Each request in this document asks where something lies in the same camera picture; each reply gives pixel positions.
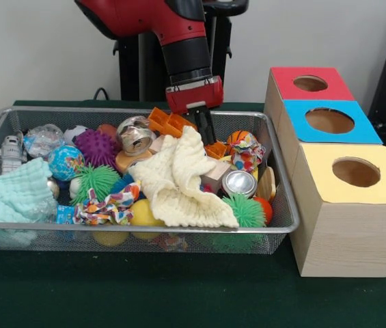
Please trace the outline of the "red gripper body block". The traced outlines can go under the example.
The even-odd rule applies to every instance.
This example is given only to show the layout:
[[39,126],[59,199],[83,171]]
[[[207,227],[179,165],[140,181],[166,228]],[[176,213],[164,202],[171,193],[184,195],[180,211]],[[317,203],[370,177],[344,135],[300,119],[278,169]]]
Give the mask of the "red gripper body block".
[[172,113],[184,114],[189,109],[202,106],[210,109],[223,103],[223,82],[220,76],[213,76],[201,81],[168,87],[165,95]]

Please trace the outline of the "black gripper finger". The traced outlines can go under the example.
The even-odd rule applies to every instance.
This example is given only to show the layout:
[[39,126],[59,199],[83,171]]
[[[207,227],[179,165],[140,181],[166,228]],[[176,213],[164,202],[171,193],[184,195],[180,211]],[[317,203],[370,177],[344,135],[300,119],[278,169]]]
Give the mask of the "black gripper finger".
[[195,125],[197,131],[202,137],[202,142],[204,144],[210,143],[210,120],[207,111],[194,111],[193,117],[195,120]]
[[212,116],[207,107],[202,109],[202,139],[204,143],[215,143],[217,141]]

